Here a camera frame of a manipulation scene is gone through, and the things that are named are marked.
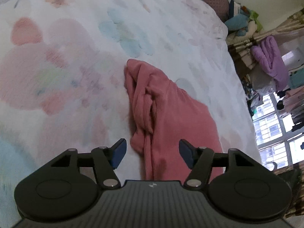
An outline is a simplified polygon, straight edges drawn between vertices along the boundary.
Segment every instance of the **ribbed fabric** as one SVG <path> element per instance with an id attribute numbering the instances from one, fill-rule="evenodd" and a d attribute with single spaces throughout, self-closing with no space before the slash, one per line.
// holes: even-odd
<path id="1" fill-rule="evenodd" d="M 146 62 L 128 60 L 125 75 L 136 124 L 131 146 L 144 156 L 146 180 L 185 181 L 190 170 L 178 151 L 180 139 L 222 152 L 215 122 L 204 104 Z M 222 172 L 214 168 L 211 178 Z"/>

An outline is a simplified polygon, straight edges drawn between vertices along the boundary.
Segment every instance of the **window frame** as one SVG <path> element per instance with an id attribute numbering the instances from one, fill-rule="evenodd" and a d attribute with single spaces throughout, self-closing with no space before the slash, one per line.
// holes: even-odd
<path id="1" fill-rule="evenodd" d="M 279 138 L 276 138 L 274 140 L 271 140 L 271 141 L 268 141 L 268 142 L 265 142 L 263 144 L 258 145 L 258 149 L 261 150 L 261 149 L 264 149 L 264 148 L 269 147 L 271 145 L 275 146 L 279 143 L 284 143 L 285 149 L 286 149 L 286 154 L 287 154 L 288 165 L 293 165 L 289 142 L 295 141 L 296 139 L 303 136 L 304 135 L 303 134 L 304 133 L 304 127 L 300 128 L 300 129 L 298 129 L 294 132 L 291 132 L 291 131 L 286 132 L 284 122 L 280 118 L 279 111 L 277 109 L 277 100 L 276 100 L 273 93 L 269 94 L 269 96 L 270 96 L 270 99 L 273 103 L 273 107 L 275 108 L 275 110 L 273 112 L 270 112 L 270 113 L 268 113 L 264 116 L 261 116 L 261 117 L 255 119 L 255 120 L 253 120 L 253 122 L 258 122 L 262 119 L 267 119 L 267 118 L 276 114 L 277 117 L 278 117 L 278 120 L 279 120 L 280 127 L 281 127 L 282 136 L 280 136 Z"/>

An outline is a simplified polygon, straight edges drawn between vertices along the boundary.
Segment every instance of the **ribbed gray panel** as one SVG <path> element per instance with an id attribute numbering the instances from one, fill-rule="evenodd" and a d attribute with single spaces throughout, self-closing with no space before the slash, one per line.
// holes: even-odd
<path id="1" fill-rule="evenodd" d="M 106 191 L 88 212 L 61 223 L 25 219 L 15 228 L 289 228 L 283 220 L 243 224 L 212 209 L 205 196 L 188 191 L 179 182 L 128 181 L 119 190 Z"/>

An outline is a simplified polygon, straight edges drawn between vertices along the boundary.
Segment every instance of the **white bedding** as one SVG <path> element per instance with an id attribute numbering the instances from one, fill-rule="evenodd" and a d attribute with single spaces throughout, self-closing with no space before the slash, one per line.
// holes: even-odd
<path id="1" fill-rule="evenodd" d="M 260 161 L 227 28 L 201 0 L 0 0 L 0 227 L 19 220 L 17 183 L 67 148 L 128 142 L 124 66 L 146 61 L 209 107 L 224 152 Z"/>

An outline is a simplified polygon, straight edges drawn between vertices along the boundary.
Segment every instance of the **brown curtain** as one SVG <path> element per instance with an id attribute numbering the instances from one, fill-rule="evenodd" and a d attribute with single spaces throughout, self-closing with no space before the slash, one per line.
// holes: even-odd
<path id="1" fill-rule="evenodd" d="M 290 16 L 273 30 L 228 46 L 228 51 L 234 61 L 235 70 L 240 79 L 243 79 L 257 63 L 250 52 L 251 46 L 257 45 L 269 35 L 275 37 L 278 46 L 304 36 L 304 9 Z"/>
<path id="2" fill-rule="evenodd" d="M 285 214 L 285 218 L 289 218 L 292 216 L 299 216 L 304 215 L 304 161 L 301 161 L 299 163 L 293 164 L 292 166 L 286 166 L 281 169 L 278 169 L 274 171 L 276 175 L 287 172 L 292 169 L 300 169 L 302 172 L 302 183 L 301 183 L 301 189 L 299 192 L 299 195 L 294 202 L 294 204 L 291 206 L 291 208 L 287 211 Z"/>

